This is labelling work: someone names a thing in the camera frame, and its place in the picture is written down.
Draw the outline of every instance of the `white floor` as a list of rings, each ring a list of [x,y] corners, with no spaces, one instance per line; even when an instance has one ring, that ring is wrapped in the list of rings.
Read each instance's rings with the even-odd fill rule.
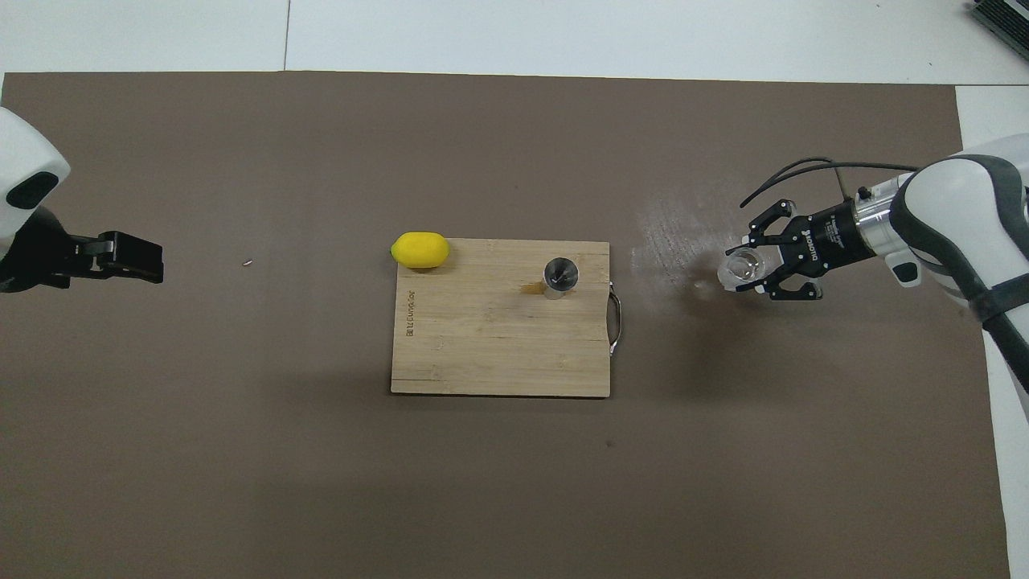
[[[965,145],[1029,131],[1029,62],[963,0],[0,0],[0,83],[284,69],[958,84]],[[1012,576],[1029,578],[1029,425],[987,360]]]

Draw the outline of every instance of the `black cable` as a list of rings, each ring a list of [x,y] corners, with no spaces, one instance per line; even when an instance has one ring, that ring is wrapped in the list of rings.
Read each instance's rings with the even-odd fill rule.
[[[832,159],[829,158],[828,156],[805,156],[804,158],[794,160],[794,161],[790,162],[789,165],[786,165],[782,169],[779,169],[778,171],[776,171],[774,175],[772,175],[764,183],[761,183],[761,186],[764,186],[764,185],[766,185],[766,184],[768,184],[768,183],[776,180],[776,178],[779,175],[785,173],[786,171],[789,171],[790,169],[792,169],[793,167],[796,167],[797,165],[804,165],[805,162],[814,162],[815,160],[821,160],[822,162],[832,162]]]
[[[783,173],[785,173],[786,171],[789,171],[793,167],[796,167],[799,165],[804,165],[805,162],[814,162],[815,160],[821,160],[823,162],[835,162],[828,156],[805,156],[804,158],[800,158],[797,160],[794,160],[794,161],[790,162],[789,165],[786,165],[782,169],[779,169],[778,171],[776,171],[774,175],[772,175],[764,183],[761,183],[761,186],[765,186],[765,185],[771,183],[772,181],[776,180],[776,178],[778,178],[779,175],[782,175]],[[836,168],[836,169],[832,169],[832,170],[836,171],[837,182],[840,183],[840,194],[843,195],[843,200],[844,201],[847,201],[850,197],[847,196],[847,186],[843,182],[843,173],[840,172],[839,168]]]
[[[803,169],[797,169],[795,171],[791,171],[785,174],[783,174],[780,171],[777,176],[773,176],[769,180],[765,181],[761,184],[761,186],[757,187],[756,190],[748,194],[747,197],[744,198],[742,203],[740,203],[740,207],[741,208],[746,207],[747,204],[753,201],[754,197],[756,197],[758,194],[785,181],[786,179],[791,179],[797,175],[803,175],[805,173],[810,173],[812,171],[818,171],[821,169],[838,169],[840,167],[861,167],[866,169],[892,169],[894,171],[918,171],[919,169],[921,169],[921,167],[913,167],[911,165],[894,165],[892,162],[847,161],[847,162],[822,162],[821,165],[815,165],[813,167],[805,167]]]

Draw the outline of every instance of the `metal handle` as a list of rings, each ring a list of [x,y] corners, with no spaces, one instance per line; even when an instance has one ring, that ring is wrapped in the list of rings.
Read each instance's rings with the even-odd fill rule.
[[[611,340],[611,351],[610,355],[614,356],[614,349],[618,346],[618,340],[622,338],[622,300],[618,299],[618,295],[614,293],[614,282],[608,281],[608,287],[610,289],[607,294],[607,300],[614,302],[614,321],[618,324],[618,330],[614,334],[614,339]]]

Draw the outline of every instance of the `clear glass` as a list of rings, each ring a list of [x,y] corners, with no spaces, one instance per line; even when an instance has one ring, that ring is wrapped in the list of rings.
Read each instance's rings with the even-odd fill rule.
[[[760,279],[769,270],[779,266],[782,258],[777,260],[776,256],[768,254],[768,251],[740,247],[725,255],[721,264],[718,265],[718,281],[721,282],[722,287],[732,292],[738,286]]]

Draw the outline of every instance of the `metal cup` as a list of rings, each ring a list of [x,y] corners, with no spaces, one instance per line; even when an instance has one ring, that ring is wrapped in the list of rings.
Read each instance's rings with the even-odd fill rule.
[[[567,257],[555,257],[543,267],[543,296],[557,300],[578,282],[578,267]]]

